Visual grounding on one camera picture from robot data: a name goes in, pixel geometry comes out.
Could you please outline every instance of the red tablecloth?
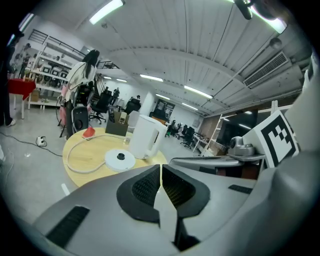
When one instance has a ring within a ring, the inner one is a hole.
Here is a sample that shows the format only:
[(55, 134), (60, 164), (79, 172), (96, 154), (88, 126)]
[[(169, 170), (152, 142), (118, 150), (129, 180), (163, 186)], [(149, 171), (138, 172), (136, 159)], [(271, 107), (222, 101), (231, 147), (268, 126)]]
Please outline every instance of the red tablecloth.
[(9, 79), (8, 81), (9, 93), (23, 95), (23, 101), (29, 96), (30, 93), (32, 93), (34, 89), (36, 89), (36, 83), (34, 81), (23, 81), (23, 79), (19, 78)]

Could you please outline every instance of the ceiling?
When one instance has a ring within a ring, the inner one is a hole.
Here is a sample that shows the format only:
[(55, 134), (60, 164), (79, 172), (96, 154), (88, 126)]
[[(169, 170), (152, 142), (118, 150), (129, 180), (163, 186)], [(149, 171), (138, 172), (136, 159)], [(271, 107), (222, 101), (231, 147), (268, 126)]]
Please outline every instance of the ceiling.
[[(302, 87), (300, 65), (311, 50), (290, 24), (278, 34), (256, 15), (246, 20), (227, 0), (125, 0), (124, 6), (92, 25), (89, 19), (108, 2), (44, 1), (35, 14), (99, 50), (130, 82), (194, 106), (202, 116), (256, 105)], [(280, 49), (269, 46), (275, 37), (282, 41)], [(243, 81), (280, 51), (289, 62), (259, 86), (246, 87)], [(184, 85), (213, 99), (186, 91)]]

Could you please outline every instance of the red table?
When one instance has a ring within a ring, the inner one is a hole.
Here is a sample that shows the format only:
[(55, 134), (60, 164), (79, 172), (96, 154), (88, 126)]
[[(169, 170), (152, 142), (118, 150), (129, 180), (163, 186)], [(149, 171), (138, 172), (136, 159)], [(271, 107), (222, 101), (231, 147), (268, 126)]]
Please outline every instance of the red table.
[(23, 81), (23, 79), (15, 78), (9, 79), (8, 90), (10, 94), (14, 95), (13, 108), (16, 109), (16, 94), (22, 96), (22, 108), (21, 108), (21, 118), (25, 118), (25, 99), (29, 97), (28, 109), (30, 109), (31, 93), (36, 88), (36, 83), (34, 81)]

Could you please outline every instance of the white shoe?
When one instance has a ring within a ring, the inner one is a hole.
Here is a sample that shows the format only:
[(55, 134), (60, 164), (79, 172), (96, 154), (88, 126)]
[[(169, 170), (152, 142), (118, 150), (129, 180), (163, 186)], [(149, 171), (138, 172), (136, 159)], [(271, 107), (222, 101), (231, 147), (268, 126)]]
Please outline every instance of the white shoe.
[(7, 125), (6, 127), (14, 126), (16, 124), (16, 120), (12, 119), (11, 123)]

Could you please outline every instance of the kettle handle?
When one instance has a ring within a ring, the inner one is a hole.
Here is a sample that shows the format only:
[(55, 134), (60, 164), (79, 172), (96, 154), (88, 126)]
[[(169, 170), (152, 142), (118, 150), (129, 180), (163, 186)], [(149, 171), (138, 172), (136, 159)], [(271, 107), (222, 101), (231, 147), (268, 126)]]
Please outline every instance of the kettle handle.
[(155, 143), (153, 144), (151, 150), (149, 150), (148, 152), (148, 156), (153, 156), (155, 154), (155, 151), (157, 150), (158, 148), (158, 144), (161, 142), (161, 139), (163, 136), (165, 136), (165, 133), (167, 132), (167, 129), (166, 127), (161, 127), (160, 125), (156, 125), (156, 127), (154, 128), (155, 130), (157, 130), (159, 133), (156, 137), (156, 141)]

